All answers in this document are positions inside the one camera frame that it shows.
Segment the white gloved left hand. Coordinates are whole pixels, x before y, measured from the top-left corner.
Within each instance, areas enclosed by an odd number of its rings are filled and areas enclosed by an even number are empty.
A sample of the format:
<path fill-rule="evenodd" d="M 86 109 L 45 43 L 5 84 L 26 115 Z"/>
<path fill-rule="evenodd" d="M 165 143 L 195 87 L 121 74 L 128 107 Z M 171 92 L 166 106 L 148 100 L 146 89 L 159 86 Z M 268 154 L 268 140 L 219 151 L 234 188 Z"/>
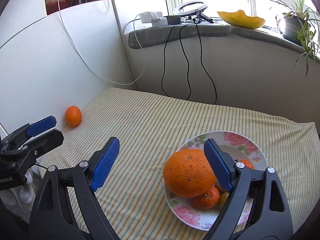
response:
<path fill-rule="evenodd" d="M 1 200 L 5 207 L 13 214 L 29 223 L 33 203 L 36 197 L 36 185 L 33 180 L 33 171 L 28 169 L 26 174 L 27 182 L 12 189 L 1 191 Z"/>

